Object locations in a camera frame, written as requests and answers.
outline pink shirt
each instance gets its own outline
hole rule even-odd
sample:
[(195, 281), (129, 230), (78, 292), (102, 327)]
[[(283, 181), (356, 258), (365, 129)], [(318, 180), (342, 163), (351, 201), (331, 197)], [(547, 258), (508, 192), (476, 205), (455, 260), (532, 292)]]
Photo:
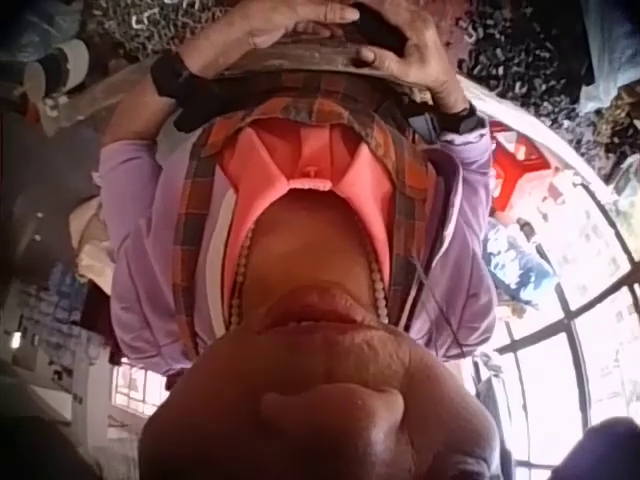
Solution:
[(371, 237), (389, 284), (387, 225), (393, 186), (384, 166), (352, 129), (280, 118), (259, 120), (225, 147), (221, 166), (237, 195), (224, 260), (225, 305), (249, 228), (269, 205), (294, 188), (333, 191), (351, 205)]

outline light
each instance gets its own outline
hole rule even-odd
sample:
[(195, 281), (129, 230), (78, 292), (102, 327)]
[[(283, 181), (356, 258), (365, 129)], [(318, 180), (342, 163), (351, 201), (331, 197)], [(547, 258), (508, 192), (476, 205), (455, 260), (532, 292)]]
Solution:
[(22, 332), (13, 332), (11, 335), (11, 349), (17, 350), (20, 348), (20, 342), (22, 341)]

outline black wristband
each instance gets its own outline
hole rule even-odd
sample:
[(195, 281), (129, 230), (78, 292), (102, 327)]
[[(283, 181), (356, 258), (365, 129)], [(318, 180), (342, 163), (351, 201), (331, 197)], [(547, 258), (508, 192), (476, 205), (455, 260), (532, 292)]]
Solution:
[(486, 128), (487, 121), (478, 115), (473, 103), (459, 113), (436, 113), (436, 121), (440, 132), (465, 135), (481, 128)]

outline watch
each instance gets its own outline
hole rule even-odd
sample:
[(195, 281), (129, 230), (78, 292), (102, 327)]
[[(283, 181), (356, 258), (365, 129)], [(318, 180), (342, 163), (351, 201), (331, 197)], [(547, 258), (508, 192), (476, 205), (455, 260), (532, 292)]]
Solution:
[(470, 103), (469, 108), (465, 108), (461, 112), (438, 112), (435, 117), (440, 133), (448, 132), (465, 135), (487, 127), (487, 119), (478, 114), (478, 110), (476, 110), (473, 103)]
[(178, 52), (165, 51), (151, 65), (151, 80), (161, 97), (172, 98), (178, 105), (209, 86), (209, 80), (192, 73)]

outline nose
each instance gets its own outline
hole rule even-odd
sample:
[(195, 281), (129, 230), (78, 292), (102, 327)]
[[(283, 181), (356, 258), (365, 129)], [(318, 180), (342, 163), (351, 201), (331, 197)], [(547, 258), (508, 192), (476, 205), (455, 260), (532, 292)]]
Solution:
[(290, 437), (292, 445), (330, 446), (368, 459), (393, 451), (404, 414), (397, 390), (371, 390), (353, 384), (322, 385), (297, 395), (268, 393), (262, 398), (266, 423)]

